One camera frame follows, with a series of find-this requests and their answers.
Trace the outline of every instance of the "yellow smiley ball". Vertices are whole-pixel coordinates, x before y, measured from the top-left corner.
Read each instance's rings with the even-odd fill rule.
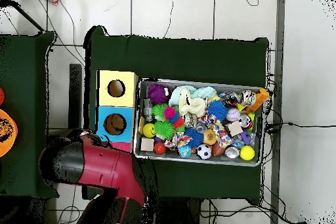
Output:
[[[144,136],[146,136],[147,138],[153,138],[155,136],[154,124],[147,123],[146,125],[144,125],[142,132],[144,133]]]

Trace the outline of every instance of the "orange ball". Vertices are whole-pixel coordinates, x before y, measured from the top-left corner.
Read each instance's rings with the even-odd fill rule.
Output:
[[[164,154],[165,153],[165,145],[162,142],[157,142],[154,145],[154,152],[156,154]]]
[[[4,100],[5,100],[5,93],[3,92],[2,88],[0,88],[0,105],[3,104]]]

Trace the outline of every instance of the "purple fuzzy ball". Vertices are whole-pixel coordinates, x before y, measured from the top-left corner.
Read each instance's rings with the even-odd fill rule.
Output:
[[[155,104],[162,104],[168,99],[165,95],[165,88],[157,84],[151,84],[151,86],[149,86],[148,96]]]

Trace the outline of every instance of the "round hole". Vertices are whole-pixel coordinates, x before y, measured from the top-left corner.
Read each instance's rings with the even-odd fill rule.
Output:
[[[125,94],[125,85],[120,80],[112,80],[108,84],[108,94],[111,97],[122,97]]]
[[[126,129],[126,120],[120,114],[110,114],[104,121],[104,129],[110,135],[121,135]]]

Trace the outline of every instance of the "yellow tennis ball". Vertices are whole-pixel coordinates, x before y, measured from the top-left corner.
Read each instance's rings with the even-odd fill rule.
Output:
[[[251,160],[255,156],[255,151],[251,146],[244,146],[240,149],[240,157],[243,160]]]

